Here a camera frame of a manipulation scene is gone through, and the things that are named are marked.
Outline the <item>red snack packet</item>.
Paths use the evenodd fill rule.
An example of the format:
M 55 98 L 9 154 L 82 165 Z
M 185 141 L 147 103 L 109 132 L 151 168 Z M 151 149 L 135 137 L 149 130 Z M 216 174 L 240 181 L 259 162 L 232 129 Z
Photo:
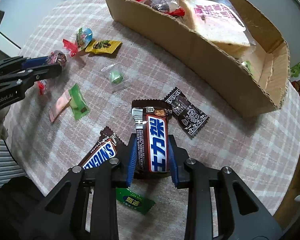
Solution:
M 77 54 L 78 48 L 74 42 L 66 39 L 62 40 L 62 45 L 62 48 L 50 53 L 44 61 L 44 64 L 58 63 L 62 67 L 62 71 L 65 69 L 67 63 L 69 63 L 70 60 Z M 58 80 L 59 76 L 38 81 L 37 87 L 39 89 L 39 95 L 46 95 L 51 92 L 56 87 Z
M 136 0 L 143 3 L 152 9 L 168 14 L 173 17 L 182 17 L 185 15 L 185 11 L 178 4 L 177 0 Z

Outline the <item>pink candy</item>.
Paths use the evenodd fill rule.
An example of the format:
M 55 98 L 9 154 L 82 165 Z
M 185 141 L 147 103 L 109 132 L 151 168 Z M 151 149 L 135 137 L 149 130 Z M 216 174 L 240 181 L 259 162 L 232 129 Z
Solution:
M 68 90 L 65 90 L 64 93 L 58 98 L 56 103 L 50 108 L 49 118 L 50 122 L 53 123 L 57 117 L 62 113 L 65 107 L 68 106 L 71 100 L 71 95 Z

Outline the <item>light green biscuit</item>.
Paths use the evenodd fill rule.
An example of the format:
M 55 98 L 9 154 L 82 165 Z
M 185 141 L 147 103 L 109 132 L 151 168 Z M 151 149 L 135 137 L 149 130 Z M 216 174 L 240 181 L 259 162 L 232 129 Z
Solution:
M 78 121 L 90 112 L 90 108 L 84 100 L 80 87 L 77 83 L 74 84 L 68 92 L 71 96 L 69 106 L 71 107 L 75 120 Z

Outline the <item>blue green jelly cup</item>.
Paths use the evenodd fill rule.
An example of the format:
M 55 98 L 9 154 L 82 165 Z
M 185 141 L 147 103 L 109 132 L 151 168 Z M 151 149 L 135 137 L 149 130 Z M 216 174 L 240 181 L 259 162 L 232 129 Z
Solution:
M 90 28 L 81 27 L 76 32 L 76 45 L 78 51 L 83 51 L 93 39 L 93 32 Z

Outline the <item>yellow candy packet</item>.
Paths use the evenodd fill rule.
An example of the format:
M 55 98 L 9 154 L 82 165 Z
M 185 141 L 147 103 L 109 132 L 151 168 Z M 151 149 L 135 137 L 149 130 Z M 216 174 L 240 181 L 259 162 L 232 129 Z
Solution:
M 122 44 L 121 41 L 94 40 L 85 48 L 85 52 L 93 54 L 112 54 Z

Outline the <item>Snickers bar English label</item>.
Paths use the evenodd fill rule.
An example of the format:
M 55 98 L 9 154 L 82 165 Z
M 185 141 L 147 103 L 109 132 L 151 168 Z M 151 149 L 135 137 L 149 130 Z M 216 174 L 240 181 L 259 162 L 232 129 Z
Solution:
M 119 148 L 125 146 L 120 137 L 108 126 L 100 131 L 99 139 L 79 162 L 84 169 L 101 166 L 105 161 L 117 156 Z

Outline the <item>black white patterned candy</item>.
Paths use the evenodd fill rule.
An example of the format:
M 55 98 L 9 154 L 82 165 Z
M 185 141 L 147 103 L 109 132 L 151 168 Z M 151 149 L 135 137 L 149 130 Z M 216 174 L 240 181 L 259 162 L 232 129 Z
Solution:
M 209 116 L 192 104 L 184 93 L 174 87 L 164 98 L 172 106 L 173 116 L 178 120 L 183 131 L 191 138 L 205 126 Z

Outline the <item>Snickers bar Chinese label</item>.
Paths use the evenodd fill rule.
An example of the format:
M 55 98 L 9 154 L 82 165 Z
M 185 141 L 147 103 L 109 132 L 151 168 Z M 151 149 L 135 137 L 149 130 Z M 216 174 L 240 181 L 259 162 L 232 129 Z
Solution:
M 164 177 L 169 172 L 168 121 L 172 106 L 157 99 L 132 101 L 136 129 L 136 178 Z

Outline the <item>bread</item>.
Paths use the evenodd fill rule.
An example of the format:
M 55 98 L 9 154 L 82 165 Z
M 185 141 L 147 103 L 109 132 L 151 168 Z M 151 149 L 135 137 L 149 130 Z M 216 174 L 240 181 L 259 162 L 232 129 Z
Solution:
M 182 23 L 230 56 L 252 53 L 256 41 L 229 0 L 177 0 Z

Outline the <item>pink plaid tablecloth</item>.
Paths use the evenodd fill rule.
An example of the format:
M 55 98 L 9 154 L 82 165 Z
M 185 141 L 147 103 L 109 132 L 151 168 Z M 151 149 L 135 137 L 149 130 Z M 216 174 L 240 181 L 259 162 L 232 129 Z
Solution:
M 300 153 L 300 96 L 285 44 L 267 84 L 215 47 L 170 41 L 199 69 L 113 21 L 107 0 L 69 0 L 22 52 L 78 27 L 123 45 L 69 60 L 47 97 L 30 88 L 4 122 L 8 147 L 43 200 L 22 239 L 284 239 L 278 203 Z

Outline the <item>clear wrapped green candy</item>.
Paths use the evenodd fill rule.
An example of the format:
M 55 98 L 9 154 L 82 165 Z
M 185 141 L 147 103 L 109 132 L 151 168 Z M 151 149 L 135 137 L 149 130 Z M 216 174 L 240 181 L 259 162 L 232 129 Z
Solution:
M 124 74 L 120 63 L 103 67 L 101 73 L 110 82 L 113 92 L 125 89 L 130 85 L 130 79 Z

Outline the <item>open cardboard box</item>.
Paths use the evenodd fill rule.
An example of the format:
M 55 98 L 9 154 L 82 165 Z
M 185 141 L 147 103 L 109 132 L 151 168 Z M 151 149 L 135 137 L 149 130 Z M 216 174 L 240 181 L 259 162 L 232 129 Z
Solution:
M 260 74 L 172 16 L 139 0 L 106 0 L 112 18 L 162 46 L 211 85 L 238 113 L 257 116 L 283 106 L 289 78 L 289 49 L 280 31 L 247 0 L 230 0 L 257 46 L 248 56 Z

